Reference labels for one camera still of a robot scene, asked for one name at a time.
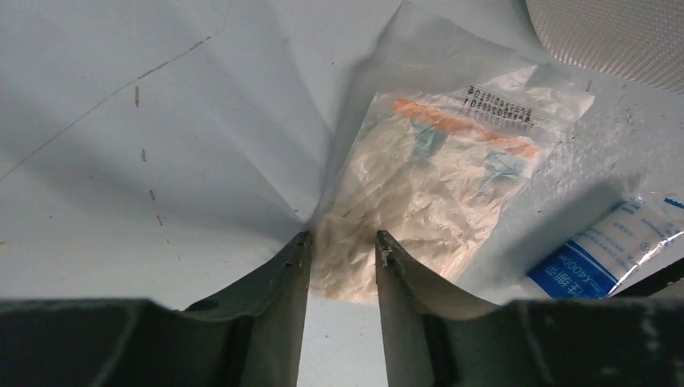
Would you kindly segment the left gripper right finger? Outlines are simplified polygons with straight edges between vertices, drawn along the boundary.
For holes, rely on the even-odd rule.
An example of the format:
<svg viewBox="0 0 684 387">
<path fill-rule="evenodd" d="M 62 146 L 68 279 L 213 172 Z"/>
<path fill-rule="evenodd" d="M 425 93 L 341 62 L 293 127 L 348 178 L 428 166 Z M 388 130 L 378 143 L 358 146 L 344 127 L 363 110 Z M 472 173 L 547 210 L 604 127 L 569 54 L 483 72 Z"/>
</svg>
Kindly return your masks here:
<svg viewBox="0 0 684 387">
<path fill-rule="evenodd" d="M 680 386 L 683 300 L 514 300 L 499 306 L 375 239 L 391 386 Z"/>
</svg>

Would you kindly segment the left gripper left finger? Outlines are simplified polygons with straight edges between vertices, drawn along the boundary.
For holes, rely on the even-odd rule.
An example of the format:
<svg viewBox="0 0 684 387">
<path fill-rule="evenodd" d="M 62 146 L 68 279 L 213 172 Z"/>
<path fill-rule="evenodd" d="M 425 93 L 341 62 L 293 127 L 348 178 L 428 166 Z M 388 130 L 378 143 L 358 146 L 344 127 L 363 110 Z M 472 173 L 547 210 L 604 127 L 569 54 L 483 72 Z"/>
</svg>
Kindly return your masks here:
<svg viewBox="0 0 684 387">
<path fill-rule="evenodd" d="M 142 298 L 4 300 L 4 386 L 294 386 L 311 237 L 184 310 Z"/>
</svg>

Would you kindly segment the bag of latex gloves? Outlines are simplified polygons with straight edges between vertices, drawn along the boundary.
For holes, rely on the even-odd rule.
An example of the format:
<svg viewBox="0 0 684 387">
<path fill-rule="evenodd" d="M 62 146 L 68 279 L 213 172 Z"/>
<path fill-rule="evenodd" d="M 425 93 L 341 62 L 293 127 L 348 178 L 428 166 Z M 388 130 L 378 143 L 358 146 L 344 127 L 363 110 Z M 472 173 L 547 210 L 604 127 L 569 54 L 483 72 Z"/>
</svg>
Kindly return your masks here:
<svg viewBox="0 0 684 387">
<path fill-rule="evenodd" d="M 448 92 L 373 96 L 315 228 L 311 288 L 376 301 L 375 238 L 458 279 L 594 98 L 532 65 Z"/>
</svg>

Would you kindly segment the blue white bandage roll packet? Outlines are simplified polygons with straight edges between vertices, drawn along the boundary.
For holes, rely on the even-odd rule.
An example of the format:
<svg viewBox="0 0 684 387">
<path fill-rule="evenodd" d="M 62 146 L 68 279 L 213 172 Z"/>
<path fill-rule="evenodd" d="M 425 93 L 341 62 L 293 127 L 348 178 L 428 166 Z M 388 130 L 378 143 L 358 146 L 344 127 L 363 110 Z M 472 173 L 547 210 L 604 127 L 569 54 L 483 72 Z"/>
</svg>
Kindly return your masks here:
<svg viewBox="0 0 684 387">
<path fill-rule="evenodd" d="M 683 200 L 626 198 L 531 268 L 526 286 L 549 298 L 607 298 L 683 235 Z"/>
</svg>

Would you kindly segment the white medicine kit case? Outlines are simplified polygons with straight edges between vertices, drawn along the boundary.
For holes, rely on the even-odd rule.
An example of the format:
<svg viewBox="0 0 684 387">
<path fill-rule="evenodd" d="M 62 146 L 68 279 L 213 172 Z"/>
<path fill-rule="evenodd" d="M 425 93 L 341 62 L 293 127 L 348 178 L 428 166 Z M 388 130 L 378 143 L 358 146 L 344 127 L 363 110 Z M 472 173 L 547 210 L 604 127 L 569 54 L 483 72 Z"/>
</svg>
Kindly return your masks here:
<svg viewBox="0 0 684 387">
<path fill-rule="evenodd" d="M 681 1 L 528 1 L 541 45 L 567 65 L 683 93 Z"/>
</svg>

